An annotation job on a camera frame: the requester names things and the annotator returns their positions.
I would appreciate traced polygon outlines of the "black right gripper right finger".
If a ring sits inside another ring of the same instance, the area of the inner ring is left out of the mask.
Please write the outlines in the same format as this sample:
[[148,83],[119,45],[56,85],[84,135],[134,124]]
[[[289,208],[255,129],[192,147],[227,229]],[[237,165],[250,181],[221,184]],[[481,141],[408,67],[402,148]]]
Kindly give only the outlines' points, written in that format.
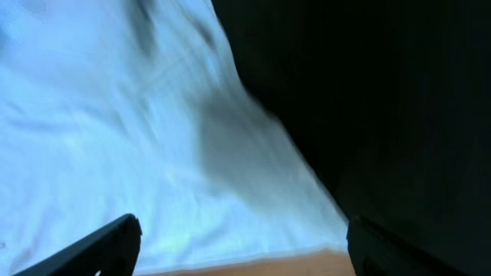
[[364,217],[350,220],[347,240],[357,276],[460,276],[460,271]]

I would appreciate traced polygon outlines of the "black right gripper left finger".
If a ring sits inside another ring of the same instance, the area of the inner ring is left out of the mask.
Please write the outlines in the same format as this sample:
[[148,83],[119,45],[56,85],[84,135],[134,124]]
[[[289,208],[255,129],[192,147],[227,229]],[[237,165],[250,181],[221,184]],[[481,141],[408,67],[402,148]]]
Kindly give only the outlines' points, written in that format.
[[136,216],[122,215],[15,276],[132,276],[141,236]]

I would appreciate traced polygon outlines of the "light blue printed t-shirt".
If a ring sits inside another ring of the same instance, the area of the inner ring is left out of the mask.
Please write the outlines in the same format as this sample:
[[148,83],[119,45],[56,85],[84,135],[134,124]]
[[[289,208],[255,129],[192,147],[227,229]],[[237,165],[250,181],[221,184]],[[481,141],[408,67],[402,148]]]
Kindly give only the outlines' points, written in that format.
[[138,273],[348,249],[211,2],[2,1],[1,273],[127,213]]

